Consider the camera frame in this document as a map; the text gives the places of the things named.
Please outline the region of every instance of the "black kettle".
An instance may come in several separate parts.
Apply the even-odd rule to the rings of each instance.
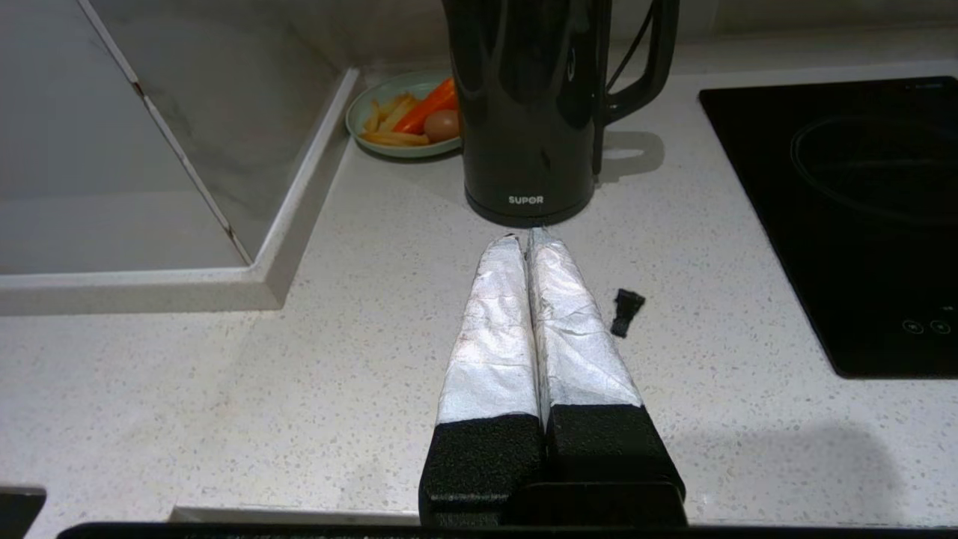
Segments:
[[[506,226],[579,213],[602,167],[605,126],[669,76],[678,0],[653,0],[642,78],[606,90],[611,0],[443,0],[461,111],[466,198]]]

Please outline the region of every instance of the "marble backsplash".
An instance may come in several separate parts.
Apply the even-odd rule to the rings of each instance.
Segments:
[[[309,43],[283,2],[91,4],[255,257],[344,64]]]

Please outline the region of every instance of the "black cooktop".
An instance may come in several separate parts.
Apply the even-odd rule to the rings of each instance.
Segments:
[[[699,99],[838,374],[958,377],[958,82]]]

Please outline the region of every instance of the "cooktop control button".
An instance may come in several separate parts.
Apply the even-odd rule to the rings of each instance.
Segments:
[[[901,323],[901,327],[912,335],[921,335],[924,333],[924,327],[915,320],[906,320]]]
[[[951,326],[949,326],[944,320],[931,320],[931,323],[928,324],[928,327],[931,328],[931,331],[939,335],[947,335],[951,333]]]

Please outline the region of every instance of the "plate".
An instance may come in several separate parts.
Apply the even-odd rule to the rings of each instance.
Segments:
[[[462,146],[462,138],[450,138],[443,142],[430,144],[429,146],[383,146],[373,144],[359,138],[362,133],[362,125],[369,117],[369,105],[373,100],[388,103],[391,99],[402,92],[410,92],[416,99],[423,99],[429,95],[440,82],[449,78],[449,74],[443,71],[421,71],[419,73],[407,73],[399,75],[379,86],[374,86],[365,92],[359,94],[359,97],[353,100],[350,109],[346,112],[346,129],[350,131],[356,144],[366,148],[370,152],[376,152],[381,155],[398,157],[400,159],[416,159],[420,157],[431,157],[440,153],[450,152]]]

